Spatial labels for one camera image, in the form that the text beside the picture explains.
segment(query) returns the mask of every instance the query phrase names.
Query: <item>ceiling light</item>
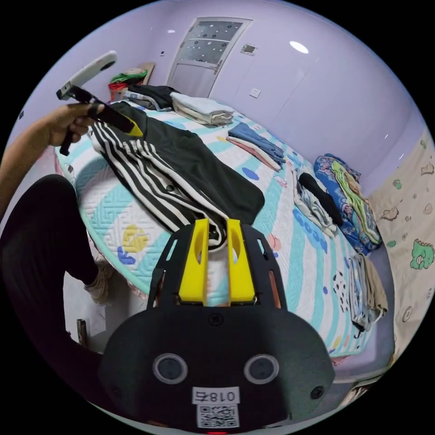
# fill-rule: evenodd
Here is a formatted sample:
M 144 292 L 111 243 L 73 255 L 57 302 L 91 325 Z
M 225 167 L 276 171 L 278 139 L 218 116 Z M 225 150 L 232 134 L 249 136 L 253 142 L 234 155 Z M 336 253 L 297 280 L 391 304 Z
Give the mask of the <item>ceiling light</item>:
M 299 42 L 290 41 L 290 45 L 291 45 L 295 50 L 298 50 L 298 51 L 300 51 L 300 52 L 303 53 L 303 54 L 308 54 L 308 53 L 309 53 L 309 52 L 308 52 L 308 49 L 307 49 L 304 45 L 300 44 Z

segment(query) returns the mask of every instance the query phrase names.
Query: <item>purple wall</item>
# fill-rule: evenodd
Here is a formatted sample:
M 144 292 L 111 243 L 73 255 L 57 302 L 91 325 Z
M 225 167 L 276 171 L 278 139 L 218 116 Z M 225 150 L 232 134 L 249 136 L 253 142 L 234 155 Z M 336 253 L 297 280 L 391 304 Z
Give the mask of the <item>purple wall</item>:
M 253 20 L 226 59 L 211 98 L 261 123 L 310 161 L 331 152 L 366 175 L 389 155 L 411 116 L 406 89 L 349 33 L 279 1 L 176 4 L 148 53 L 156 62 L 150 84 L 166 83 L 187 29 L 201 16 Z M 309 53 L 294 50 L 290 41 Z M 240 53 L 246 43 L 258 45 L 254 57 Z M 257 99 L 249 96 L 253 87 L 261 90 Z
M 397 150 L 406 152 L 414 144 L 411 138 L 421 133 L 424 121 L 394 74 L 328 20 L 279 0 L 166 0 L 112 20 L 68 51 L 27 101 L 9 143 L 59 105 L 58 86 L 110 49 L 118 52 L 118 64 L 90 81 L 89 91 L 108 99 L 110 78 L 142 62 L 156 63 L 150 84 L 166 84 L 181 41 L 201 16 L 253 20 L 226 59 L 210 97 L 261 123 L 307 159 L 336 154 L 362 172 L 363 180 L 375 177 L 363 183 L 371 191 L 383 179 L 374 169 L 394 167 Z M 294 50 L 290 41 L 302 43 L 309 53 Z M 255 56 L 240 53 L 246 43 L 258 45 Z M 249 96 L 253 87 L 261 90 L 257 99 Z

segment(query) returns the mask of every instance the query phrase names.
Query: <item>label sticker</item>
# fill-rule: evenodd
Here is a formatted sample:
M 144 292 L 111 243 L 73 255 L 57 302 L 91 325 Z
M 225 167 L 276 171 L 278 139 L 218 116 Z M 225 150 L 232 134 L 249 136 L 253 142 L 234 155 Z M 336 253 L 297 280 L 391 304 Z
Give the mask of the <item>label sticker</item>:
M 192 388 L 194 405 L 237 405 L 240 403 L 239 387 Z
M 240 427 L 237 405 L 198 405 L 197 426 L 201 429 Z

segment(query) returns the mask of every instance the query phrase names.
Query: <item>sneaker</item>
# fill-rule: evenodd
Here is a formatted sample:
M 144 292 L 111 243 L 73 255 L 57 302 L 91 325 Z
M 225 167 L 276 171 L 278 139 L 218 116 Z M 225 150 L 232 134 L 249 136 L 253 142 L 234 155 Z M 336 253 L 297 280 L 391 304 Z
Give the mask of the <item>sneaker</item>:
M 113 275 L 113 267 L 107 262 L 107 260 L 99 255 L 95 260 L 98 266 L 98 275 L 95 281 L 85 286 L 85 290 L 91 295 L 92 300 L 96 304 L 105 304 L 109 296 L 109 280 Z

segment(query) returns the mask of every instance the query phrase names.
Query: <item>human arm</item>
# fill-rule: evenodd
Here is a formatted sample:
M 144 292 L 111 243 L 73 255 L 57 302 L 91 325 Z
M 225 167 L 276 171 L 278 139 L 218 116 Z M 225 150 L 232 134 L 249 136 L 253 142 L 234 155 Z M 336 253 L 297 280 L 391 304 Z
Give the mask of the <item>human arm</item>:
M 23 178 L 50 146 L 60 146 L 71 130 L 72 142 L 78 142 L 93 120 L 86 115 L 91 106 L 67 104 L 34 122 L 6 149 L 0 164 L 0 221 Z

